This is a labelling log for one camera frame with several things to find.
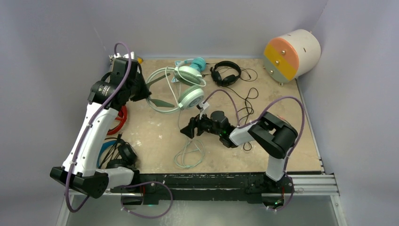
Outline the round pastel drawer box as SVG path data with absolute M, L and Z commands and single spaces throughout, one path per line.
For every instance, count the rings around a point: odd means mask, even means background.
M 317 38 L 307 30 L 298 29 L 271 39 L 263 51 L 263 64 L 282 86 L 314 68 L 320 56 Z

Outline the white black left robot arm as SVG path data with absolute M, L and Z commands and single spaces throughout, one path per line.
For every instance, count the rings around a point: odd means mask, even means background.
M 99 198 L 106 189 L 122 186 L 128 192 L 140 188 L 140 179 L 131 167 L 99 169 L 98 157 L 109 129 L 128 101 L 148 98 L 141 65 L 120 57 L 110 72 L 92 85 L 86 115 L 70 154 L 60 167 L 53 167 L 50 177 L 74 191 Z

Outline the teal cat ear headphones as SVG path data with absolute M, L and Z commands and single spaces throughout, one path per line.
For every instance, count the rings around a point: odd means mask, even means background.
M 172 82 L 181 82 L 186 85 L 201 84 L 201 72 L 206 69 L 206 61 L 201 57 L 175 61 L 174 78 Z

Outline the black blue gaming headphones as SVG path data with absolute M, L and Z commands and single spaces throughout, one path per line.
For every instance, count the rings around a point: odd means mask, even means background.
M 122 138 L 122 134 L 116 137 L 107 137 L 104 140 L 98 154 L 96 167 L 102 168 L 106 164 L 106 168 L 113 167 L 135 167 L 138 156 L 132 145 Z

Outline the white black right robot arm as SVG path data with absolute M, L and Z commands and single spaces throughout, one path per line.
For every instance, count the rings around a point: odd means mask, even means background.
M 217 135 L 227 148 L 256 141 L 269 155 L 264 185 L 271 192 L 282 187 L 288 151 L 298 138 L 296 129 L 270 112 L 266 112 L 259 121 L 242 128 L 231 125 L 223 111 L 214 111 L 209 117 L 198 114 L 190 118 L 188 125 L 180 132 L 188 138 L 200 136 L 204 132 Z

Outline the small black headphones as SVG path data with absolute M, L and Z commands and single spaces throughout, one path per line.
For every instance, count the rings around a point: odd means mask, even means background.
M 210 68 L 210 75 L 212 81 L 221 88 L 227 88 L 230 91 L 233 91 L 240 99 L 244 101 L 244 107 L 241 109 L 235 109 L 235 113 L 238 119 L 237 125 L 244 120 L 244 122 L 248 121 L 250 115 L 254 113 L 252 104 L 250 102 L 251 99 L 256 99 L 259 95 L 259 92 L 256 88 L 250 88 L 245 97 L 239 95 L 236 91 L 231 88 L 237 81 L 242 80 L 246 82 L 255 81 L 257 77 L 254 79 L 251 77 L 247 68 L 243 68 L 239 66 L 237 63 L 232 61 L 221 61 L 213 64 Z M 223 113 L 223 111 L 214 111 L 212 113 Z M 238 145 L 229 139 L 229 135 L 234 131 L 236 127 L 229 123 L 228 118 L 226 117 L 226 135 L 218 136 L 219 141 L 228 148 L 235 148 Z

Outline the red headphones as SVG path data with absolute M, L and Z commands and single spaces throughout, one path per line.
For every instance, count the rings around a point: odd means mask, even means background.
M 128 110 L 125 105 L 122 106 L 121 110 L 119 111 L 117 117 L 115 118 L 116 121 L 119 121 L 118 125 L 110 130 L 108 130 L 107 135 L 114 135 L 117 134 L 122 127 L 124 126 L 125 122 L 128 119 Z

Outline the mint green headphones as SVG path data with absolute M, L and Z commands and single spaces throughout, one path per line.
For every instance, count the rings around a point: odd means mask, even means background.
M 150 88 L 154 83 L 166 79 L 168 87 L 173 95 L 175 103 L 168 103 L 161 99 L 147 97 L 147 104 L 156 112 L 162 114 L 178 113 L 177 127 L 181 129 L 180 117 L 183 110 L 194 108 L 204 99 L 203 87 L 206 82 L 201 78 L 200 73 L 193 68 L 184 66 L 180 70 L 176 68 L 164 67 L 154 71 L 147 79 L 146 86 Z M 200 159 L 194 164 L 186 164 L 184 158 L 188 153 L 200 153 Z M 199 140 L 185 138 L 185 144 L 174 156 L 174 164 L 182 169 L 192 169 L 202 163 L 205 155 L 205 147 Z

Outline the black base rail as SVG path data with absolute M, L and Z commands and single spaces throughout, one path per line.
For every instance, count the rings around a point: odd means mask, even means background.
M 289 176 L 272 181 L 264 172 L 164 173 L 134 176 L 130 187 L 112 188 L 112 193 L 137 194 L 145 205 L 161 200 L 241 201 L 265 206 L 282 206 L 293 191 Z

